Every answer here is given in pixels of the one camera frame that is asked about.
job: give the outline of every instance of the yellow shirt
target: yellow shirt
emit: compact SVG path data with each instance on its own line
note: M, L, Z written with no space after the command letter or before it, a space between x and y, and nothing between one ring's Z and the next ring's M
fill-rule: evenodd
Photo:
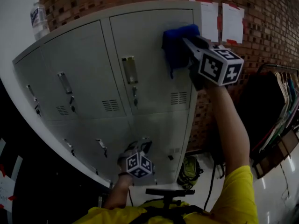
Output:
M91 208L88 214L75 224L128 224L140 214L145 213L144 207L161 207L159 201L146 203L140 207ZM183 215L186 224L257 224L257 210L254 202L253 177L249 166L243 166L230 173L224 181L220 197L206 216L199 213ZM152 217L148 224L171 224L172 221L163 217Z

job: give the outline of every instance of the person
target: person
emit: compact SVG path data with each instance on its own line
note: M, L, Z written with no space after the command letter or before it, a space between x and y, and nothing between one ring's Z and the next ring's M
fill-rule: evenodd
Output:
M253 176L249 167L249 138L246 129L224 86L211 85L211 82L205 81L205 90L212 102L220 133L221 145L226 160L226 177L221 195L211 212L194 211L183 213L183 223L257 224ZM136 224L138 222L135 220L142 214L147 213L147 207L163 207L161 203L155 203L157 201L147 202L140 207L126 207L128 189L131 184L132 177L129 174L120 175L104 208L91 208L86 216L75 223ZM185 202L182 202L179 207L171 204L170 209L176 208L178 210L178 208L184 208L187 205ZM147 223L171 224L174 221L163 216L155 216L151 217Z

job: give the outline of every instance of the black cable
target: black cable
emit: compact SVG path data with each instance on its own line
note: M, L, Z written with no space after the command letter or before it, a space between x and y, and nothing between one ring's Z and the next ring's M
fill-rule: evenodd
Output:
M128 189L128 190L129 190L129 198L130 198L130 201L131 201L131 205L132 205L132 207L134 207L132 197L131 197L131 191L130 191L130 189Z
M216 163L214 162L214 167L213 167L213 173L212 173L212 179L211 179L211 185L210 185L209 195L207 196L204 210L206 210L206 205L207 205L207 203L208 203L208 201L210 199L210 195L211 195L211 192L212 192L213 181L214 181L214 176L215 176L215 170L216 170Z
M285 183L286 183L286 189L285 189L285 191L282 193L282 195L281 195L281 199L283 200L283 195L285 194L285 192L286 191L288 191L288 197L290 196L290 191L289 191L289 184L288 184L288 181L287 181L287 179L286 179L286 176L285 176L285 171L284 171L284 169L282 168L282 165L280 164L280 167L281 167L281 170L282 170L282 172L283 172L283 174L284 174L284 177L285 177Z

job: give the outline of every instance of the gray locker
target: gray locker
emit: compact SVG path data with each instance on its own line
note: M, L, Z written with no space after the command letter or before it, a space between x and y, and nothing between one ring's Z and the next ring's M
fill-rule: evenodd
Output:
M155 164L158 184L175 182L182 152L188 111L134 116L137 136L153 141L148 157Z
M45 120L76 119L76 114L71 111L59 83L44 64L40 48L21 59L14 68L32 108L37 106L34 101L36 97L39 102L38 109Z
M84 119L125 116L107 55L99 21L69 31L41 46L46 64L63 74L65 84L60 88L65 96L74 96L78 116Z
M97 169L101 177L109 180L117 178L120 173L117 158L134 141L125 117L55 124L51 130L66 148L67 142L74 147L75 155L79 155L84 164Z
M189 109L192 84L188 70L175 71L171 79L162 37L165 30L193 24L192 10L130 13L112 17L110 22L132 113ZM125 61L130 57L134 61Z

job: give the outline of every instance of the black strap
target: black strap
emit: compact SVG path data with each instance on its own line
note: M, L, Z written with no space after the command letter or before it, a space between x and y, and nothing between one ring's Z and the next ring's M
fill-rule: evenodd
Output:
M149 219L156 216L162 216L166 219L173 221L173 224L185 224L183 219L183 214L189 214L193 212L197 212L200 214L204 214L203 210L197 206L184 206L178 207L174 209L162 209L156 207L147 207L144 208L147 212L142 213L135 220L130 222L130 224L143 224L146 223Z

